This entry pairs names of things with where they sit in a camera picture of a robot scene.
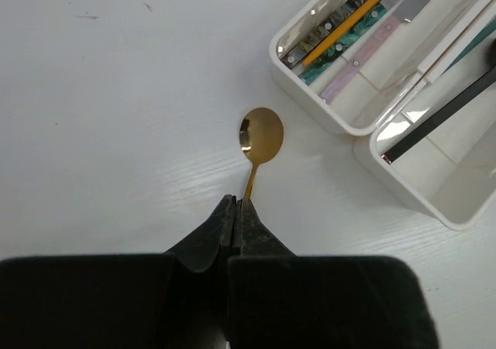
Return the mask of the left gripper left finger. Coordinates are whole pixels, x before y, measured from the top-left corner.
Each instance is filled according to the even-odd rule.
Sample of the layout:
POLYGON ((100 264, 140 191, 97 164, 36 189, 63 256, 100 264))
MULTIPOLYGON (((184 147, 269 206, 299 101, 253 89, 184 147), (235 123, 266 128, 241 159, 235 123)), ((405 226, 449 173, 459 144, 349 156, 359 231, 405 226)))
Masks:
POLYGON ((3 348, 164 348, 226 307, 236 197, 159 254, 12 257, 1 263, 3 348))

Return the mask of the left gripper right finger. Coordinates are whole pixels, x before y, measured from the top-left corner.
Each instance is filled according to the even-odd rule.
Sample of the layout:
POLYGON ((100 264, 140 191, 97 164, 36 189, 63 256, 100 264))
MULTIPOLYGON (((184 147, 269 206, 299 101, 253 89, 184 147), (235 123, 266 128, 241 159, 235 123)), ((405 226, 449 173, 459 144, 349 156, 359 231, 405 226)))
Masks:
POLYGON ((419 279, 383 255, 296 256, 238 205, 227 264, 233 348, 438 348, 419 279))

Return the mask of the gold spoon teal handle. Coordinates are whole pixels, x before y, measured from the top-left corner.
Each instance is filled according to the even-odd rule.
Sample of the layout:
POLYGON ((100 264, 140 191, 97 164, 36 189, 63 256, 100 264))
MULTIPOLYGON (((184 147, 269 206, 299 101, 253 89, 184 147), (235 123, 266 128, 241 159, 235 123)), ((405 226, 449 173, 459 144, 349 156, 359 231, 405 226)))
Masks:
POLYGON ((239 145, 252 168, 243 197, 250 199, 259 166, 271 161, 284 141, 284 126, 278 114, 260 107, 248 112, 239 128, 239 145))

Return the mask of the orange plastic knife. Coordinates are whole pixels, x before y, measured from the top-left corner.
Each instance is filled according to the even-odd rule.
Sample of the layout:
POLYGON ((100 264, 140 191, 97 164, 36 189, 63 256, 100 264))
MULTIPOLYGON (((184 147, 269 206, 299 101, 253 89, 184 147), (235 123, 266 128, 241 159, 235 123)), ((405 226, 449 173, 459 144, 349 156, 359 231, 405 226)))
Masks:
POLYGON ((345 35, 361 18, 365 16, 381 0, 367 0, 342 23, 340 23, 308 56, 302 61, 304 66, 313 63, 328 50, 337 40, 345 35))

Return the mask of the steel knife dark handle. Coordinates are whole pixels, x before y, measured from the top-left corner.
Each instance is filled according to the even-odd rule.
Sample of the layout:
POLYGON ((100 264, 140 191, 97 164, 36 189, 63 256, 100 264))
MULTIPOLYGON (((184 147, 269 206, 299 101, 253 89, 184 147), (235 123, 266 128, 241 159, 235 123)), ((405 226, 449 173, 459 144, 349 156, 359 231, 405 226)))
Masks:
POLYGON ((330 0, 320 2, 281 37, 277 45, 278 58, 292 69, 366 1, 341 1, 333 9, 329 9, 330 0))

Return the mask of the black measuring spoon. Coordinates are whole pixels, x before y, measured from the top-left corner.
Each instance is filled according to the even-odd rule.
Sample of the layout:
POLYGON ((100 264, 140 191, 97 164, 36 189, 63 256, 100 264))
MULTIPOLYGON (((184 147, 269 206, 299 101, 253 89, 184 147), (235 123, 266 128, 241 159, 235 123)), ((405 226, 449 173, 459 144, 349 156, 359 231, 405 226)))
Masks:
POLYGON ((487 70, 476 81, 382 154, 381 158, 392 164, 491 86, 495 82, 495 41, 488 47, 485 60, 487 70))

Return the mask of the steel knife teal handle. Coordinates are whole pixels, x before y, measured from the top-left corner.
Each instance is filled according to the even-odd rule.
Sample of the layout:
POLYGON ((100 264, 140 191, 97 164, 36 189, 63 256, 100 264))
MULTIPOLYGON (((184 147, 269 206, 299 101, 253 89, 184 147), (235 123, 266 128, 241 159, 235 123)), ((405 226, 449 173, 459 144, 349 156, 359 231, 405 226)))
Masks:
POLYGON ((306 85, 314 82, 329 66, 342 56, 358 39, 369 31, 389 11, 401 23, 411 22, 431 0, 381 0, 365 14, 345 35, 337 40, 313 63, 304 66, 298 76, 306 85))

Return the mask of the pink handled steak knife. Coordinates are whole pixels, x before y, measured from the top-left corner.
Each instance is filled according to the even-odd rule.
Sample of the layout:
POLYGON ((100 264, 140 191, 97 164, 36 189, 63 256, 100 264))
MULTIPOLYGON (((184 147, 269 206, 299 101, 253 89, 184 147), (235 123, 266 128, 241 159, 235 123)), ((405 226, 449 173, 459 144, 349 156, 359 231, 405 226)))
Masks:
POLYGON ((394 15, 391 15, 385 23, 381 24, 347 65, 324 88, 319 95, 320 98, 327 105, 330 105, 400 25, 401 21, 394 15))

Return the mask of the teal plastic spoon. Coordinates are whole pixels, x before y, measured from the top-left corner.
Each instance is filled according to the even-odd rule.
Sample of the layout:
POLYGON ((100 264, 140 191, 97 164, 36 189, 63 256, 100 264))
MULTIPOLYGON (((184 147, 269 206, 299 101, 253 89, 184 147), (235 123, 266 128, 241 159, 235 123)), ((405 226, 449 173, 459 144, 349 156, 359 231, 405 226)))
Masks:
MULTIPOLYGON (((478 47, 483 43, 488 36, 490 36, 495 31, 495 19, 492 19, 471 41, 470 43, 460 52, 460 54, 454 59, 450 66, 445 70, 448 71, 452 66, 457 64, 462 60, 469 52, 478 47)), ((488 47, 489 51, 485 55, 485 61, 489 66, 492 66, 495 62, 494 59, 494 44, 492 43, 488 47)))

